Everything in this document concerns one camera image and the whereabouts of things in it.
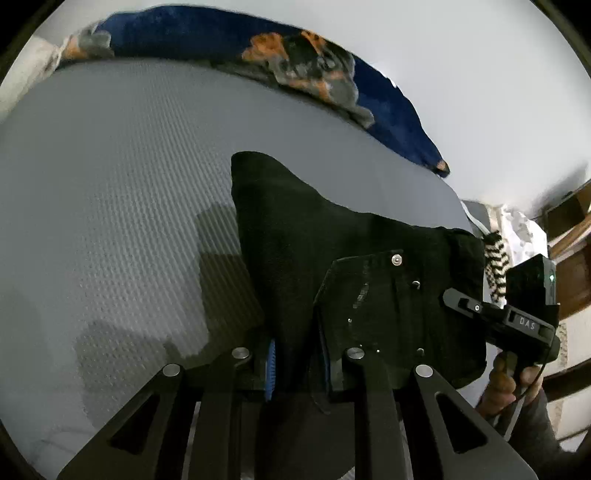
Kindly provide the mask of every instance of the blue blanket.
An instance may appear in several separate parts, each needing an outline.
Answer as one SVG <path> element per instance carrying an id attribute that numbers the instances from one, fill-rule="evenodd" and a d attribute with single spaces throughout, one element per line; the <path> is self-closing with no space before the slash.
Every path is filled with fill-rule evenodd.
<path id="1" fill-rule="evenodd" d="M 442 177 L 449 174 L 400 89 L 311 31 L 214 8 L 168 5 L 116 13 L 71 35 L 60 65 L 110 57 L 205 60 L 215 68 L 305 92 L 345 113 L 404 158 Z"/>

